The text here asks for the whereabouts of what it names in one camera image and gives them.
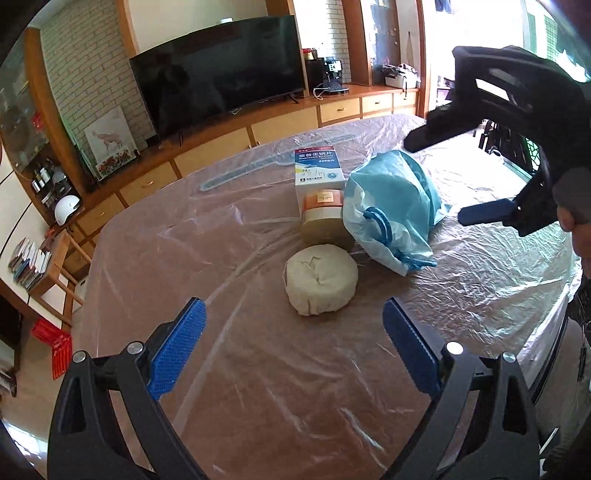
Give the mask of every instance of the coffee machine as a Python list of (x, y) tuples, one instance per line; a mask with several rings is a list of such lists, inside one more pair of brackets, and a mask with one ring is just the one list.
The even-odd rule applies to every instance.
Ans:
[(340, 60), (331, 58), (318, 58), (306, 60), (308, 85), (310, 93), (346, 93), (347, 87), (343, 87), (343, 65)]

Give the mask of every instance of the medicine box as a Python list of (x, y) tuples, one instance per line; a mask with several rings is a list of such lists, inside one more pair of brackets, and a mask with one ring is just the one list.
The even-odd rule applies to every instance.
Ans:
[(343, 170), (332, 145), (296, 150), (295, 167), (295, 194), (300, 215), (304, 198), (309, 193), (326, 189), (345, 189)]

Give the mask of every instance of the blue drawstring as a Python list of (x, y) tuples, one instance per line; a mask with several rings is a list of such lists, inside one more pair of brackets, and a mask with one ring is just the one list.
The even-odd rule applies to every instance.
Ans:
[(392, 243), (392, 225), (390, 225), (390, 221), (386, 214), (377, 207), (368, 207), (363, 213), (363, 218), (367, 220), (375, 220), (381, 233), (377, 240), (388, 247)]
[[(380, 236), (376, 240), (386, 247), (392, 243), (392, 225), (388, 220), (386, 214), (377, 207), (368, 207), (363, 213), (363, 218), (367, 220), (375, 220), (379, 226)], [(419, 260), (403, 254), (400, 250), (392, 252), (394, 258), (400, 260), (403, 264), (408, 266), (410, 271), (418, 271), (423, 267), (436, 267), (437, 262), (433, 260)]]

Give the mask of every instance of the person's hand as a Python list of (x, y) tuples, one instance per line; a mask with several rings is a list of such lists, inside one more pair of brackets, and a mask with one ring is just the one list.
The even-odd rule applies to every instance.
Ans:
[(577, 225), (570, 212), (558, 207), (558, 221), (562, 230), (572, 232), (574, 253), (583, 259), (583, 271), (589, 277), (591, 275), (591, 223)]

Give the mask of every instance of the plastic sheet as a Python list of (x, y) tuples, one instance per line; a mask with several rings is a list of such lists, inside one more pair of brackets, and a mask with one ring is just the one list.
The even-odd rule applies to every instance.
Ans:
[[(358, 251), (348, 306), (319, 317), (290, 306), (282, 273), (303, 247), (290, 153), (334, 143), (348, 174), (401, 148), (422, 122), (368, 119), (251, 149), (163, 188), (103, 229), (75, 347), (119, 352), (175, 318), (191, 296), (205, 300), (207, 328), (161, 405), (212, 479), (383, 474), (429, 403), (382, 327), (391, 296), (447, 340), (485, 355), (535, 346), (559, 320), (556, 305), (580, 268), (558, 225), (519, 238), (497, 224), (457, 223), (462, 206), (512, 196), (524, 184), (466, 136), (413, 155), (454, 206), (430, 237), (436, 268), (401, 277)], [(223, 177), (230, 171), (242, 175)], [(224, 181), (211, 187), (216, 177)], [(520, 361), (533, 356), (526, 348)], [(131, 427), (122, 428), (138, 456)]]

